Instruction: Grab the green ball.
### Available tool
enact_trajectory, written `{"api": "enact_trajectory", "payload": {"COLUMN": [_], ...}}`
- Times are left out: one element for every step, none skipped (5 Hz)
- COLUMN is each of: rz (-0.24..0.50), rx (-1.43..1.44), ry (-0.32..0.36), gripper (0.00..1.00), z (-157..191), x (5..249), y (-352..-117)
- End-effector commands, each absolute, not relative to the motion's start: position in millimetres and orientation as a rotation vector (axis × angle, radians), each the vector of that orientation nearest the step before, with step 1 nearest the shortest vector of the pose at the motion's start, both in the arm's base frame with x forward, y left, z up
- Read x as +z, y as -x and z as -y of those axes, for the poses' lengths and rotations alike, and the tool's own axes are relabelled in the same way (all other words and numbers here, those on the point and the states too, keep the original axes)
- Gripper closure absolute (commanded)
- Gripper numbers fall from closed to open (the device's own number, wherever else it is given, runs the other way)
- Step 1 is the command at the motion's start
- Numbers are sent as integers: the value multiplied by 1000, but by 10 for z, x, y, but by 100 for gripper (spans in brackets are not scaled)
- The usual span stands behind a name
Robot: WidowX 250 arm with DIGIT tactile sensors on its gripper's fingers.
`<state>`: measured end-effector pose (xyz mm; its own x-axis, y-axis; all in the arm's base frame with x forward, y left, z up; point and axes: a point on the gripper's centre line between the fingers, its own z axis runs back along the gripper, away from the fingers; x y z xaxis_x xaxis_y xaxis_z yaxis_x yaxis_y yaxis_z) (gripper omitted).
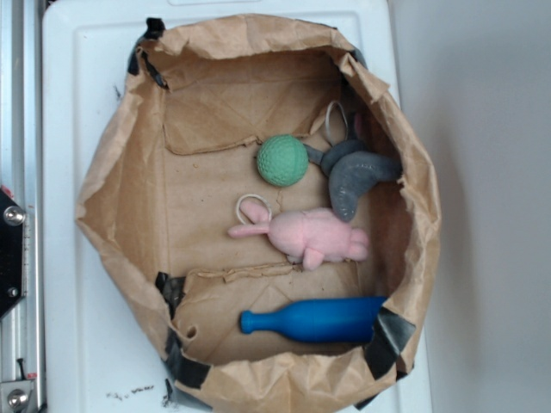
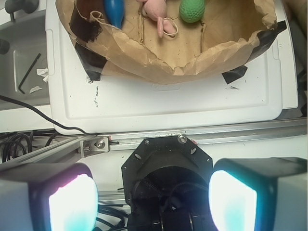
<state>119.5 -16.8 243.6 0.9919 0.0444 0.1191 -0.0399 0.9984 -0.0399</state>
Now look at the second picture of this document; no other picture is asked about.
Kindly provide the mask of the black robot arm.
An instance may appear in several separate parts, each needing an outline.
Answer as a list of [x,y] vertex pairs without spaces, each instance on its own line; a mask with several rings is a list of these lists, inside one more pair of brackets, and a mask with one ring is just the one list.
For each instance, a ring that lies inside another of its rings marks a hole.
[[[305,231],[307,161],[223,158],[191,170],[129,159],[122,168],[128,220],[114,231]],[[77,164],[0,168],[3,231],[90,231],[99,204],[90,169]]]

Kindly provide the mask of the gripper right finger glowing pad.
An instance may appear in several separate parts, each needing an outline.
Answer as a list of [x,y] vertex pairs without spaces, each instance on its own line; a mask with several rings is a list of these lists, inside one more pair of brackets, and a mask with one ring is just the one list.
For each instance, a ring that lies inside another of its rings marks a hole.
[[213,168],[208,197],[219,231],[306,231],[308,161],[220,159]]

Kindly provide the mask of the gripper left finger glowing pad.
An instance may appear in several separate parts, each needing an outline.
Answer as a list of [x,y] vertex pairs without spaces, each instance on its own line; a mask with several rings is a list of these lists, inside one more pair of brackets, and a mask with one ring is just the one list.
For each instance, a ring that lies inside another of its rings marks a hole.
[[2,231],[90,231],[97,212],[97,186],[83,163],[0,166]]

